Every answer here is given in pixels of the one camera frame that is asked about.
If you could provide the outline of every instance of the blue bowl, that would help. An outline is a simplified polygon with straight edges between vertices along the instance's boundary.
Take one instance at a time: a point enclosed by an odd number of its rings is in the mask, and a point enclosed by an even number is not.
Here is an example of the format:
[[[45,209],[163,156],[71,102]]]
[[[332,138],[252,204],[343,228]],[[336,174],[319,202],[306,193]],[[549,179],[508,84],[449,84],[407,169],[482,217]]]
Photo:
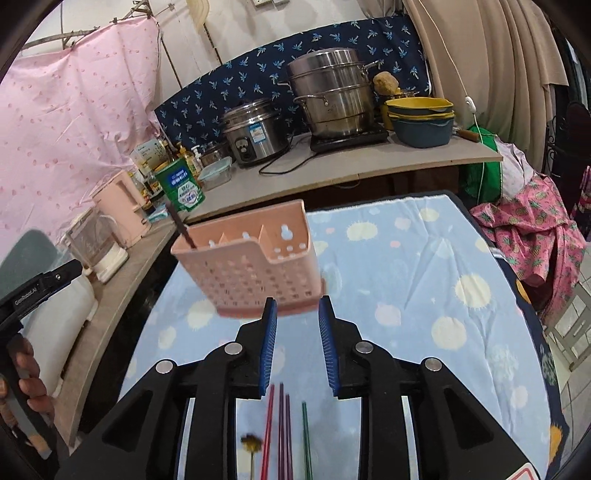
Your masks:
[[[400,141],[414,148],[447,145],[453,134],[453,118],[425,121],[395,120],[392,125]]]

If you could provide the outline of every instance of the wall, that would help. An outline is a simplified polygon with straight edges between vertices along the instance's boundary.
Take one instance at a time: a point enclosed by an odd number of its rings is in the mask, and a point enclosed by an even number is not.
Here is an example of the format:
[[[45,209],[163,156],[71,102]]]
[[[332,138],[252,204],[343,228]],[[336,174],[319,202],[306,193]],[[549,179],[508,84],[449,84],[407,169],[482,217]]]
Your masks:
[[[219,65],[203,28],[197,31],[184,0],[151,0],[174,68],[185,86]],[[122,17],[131,0],[64,0],[63,31],[86,30]],[[254,7],[252,0],[211,0],[207,27],[222,61],[255,47],[311,28],[364,18],[357,0],[290,0]],[[30,40],[60,33],[60,8],[35,30]],[[61,49],[61,41],[24,51],[24,55]],[[168,58],[161,51],[155,106],[180,90]]]

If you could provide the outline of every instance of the chopstick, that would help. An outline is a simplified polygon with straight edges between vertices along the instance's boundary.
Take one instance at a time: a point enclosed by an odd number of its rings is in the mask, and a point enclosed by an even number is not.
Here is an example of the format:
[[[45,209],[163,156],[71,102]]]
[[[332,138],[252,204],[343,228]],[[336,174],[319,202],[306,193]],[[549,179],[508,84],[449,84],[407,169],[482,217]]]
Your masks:
[[[173,207],[173,204],[170,202],[170,200],[168,198],[164,199],[164,204],[166,205],[166,209],[168,210],[168,214],[173,218],[174,223],[176,224],[177,230],[179,231],[179,233],[184,237],[184,239],[187,241],[187,243],[189,244],[189,246],[191,248],[197,249],[197,245],[195,245],[195,242],[193,242],[193,239],[191,238],[191,235],[189,235],[189,231],[187,230],[187,227],[185,226],[184,222],[181,220],[181,217],[178,216],[178,212]]]
[[[285,480],[285,443],[284,443],[284,407],[283,383],[279,384],[279,456],[277,459],[277,478]]]
[[[262,468],[261,480],[267,480],[269,474],[269,451],[271,450],[271,426],[273,423],[273,399],[275,396],[275,385],[271,384],[269,392],[269,403],[267,405],[267,421],[265,424],[265,438],[262,444]]]
[[[291,454],[291,407],[290,407],[290,396],[285,396],[285,410],[286,415],[285,418],[287,420],[287,427],[286,427],[286,444],[287,444],[287,480],[294,479],[294,466],[293,466],[293,456]]]
[[[310,453],[310,428],[308,427],[308,409],[306,402],[301,404],[301,416],[304,424],[304,466],[306,467],[306,480],[312,478],[312,458]]]

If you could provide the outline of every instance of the dark chopstick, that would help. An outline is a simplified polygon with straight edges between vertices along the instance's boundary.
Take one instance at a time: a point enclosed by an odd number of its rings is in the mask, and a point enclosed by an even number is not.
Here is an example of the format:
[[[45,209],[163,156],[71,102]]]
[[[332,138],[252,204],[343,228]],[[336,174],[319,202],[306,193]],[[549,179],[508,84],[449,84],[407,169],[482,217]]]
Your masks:
[[[283,383],[279,384],[279,456],[278,456],[278,480],[285,480],[285,444],[284,444],[284,410],[283,410]]]
[[[289,395],[285,396],[285,409],[285,420],[287,425],[287,432],[285,434],[287,444],[287,480],[294,480],[293,456],[291,454],[291,407]]]
[[[189,235],[189,231],[187,230],[187,227],[185,226],[184,222],[181,220],[181,217],[178,216],[178,212],[173,207],[173,204],[170,203],[170,200],[168,198],[166,198],[164,200],[164,205],[166,206],[166,209],[168,210],[168,214],[173,218],[174,223],[177,225],[178,232],[184,237],[184,239],[187,241],[187,243],[189,244],[189,246],[191,248],[197,249],[197,245],[195,245],[195,242],[193,242],[191,235]]]

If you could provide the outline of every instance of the wooden handle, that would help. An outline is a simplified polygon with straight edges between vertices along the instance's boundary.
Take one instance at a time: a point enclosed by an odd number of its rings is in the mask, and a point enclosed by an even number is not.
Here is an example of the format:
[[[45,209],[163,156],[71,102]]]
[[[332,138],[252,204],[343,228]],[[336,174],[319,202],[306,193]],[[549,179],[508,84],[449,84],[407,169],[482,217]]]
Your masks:
[[[476,132],[470,132],[469,130],[454,130],[454,133],[464,140],[469,140],[474,143],[480,142],[480,134]]]

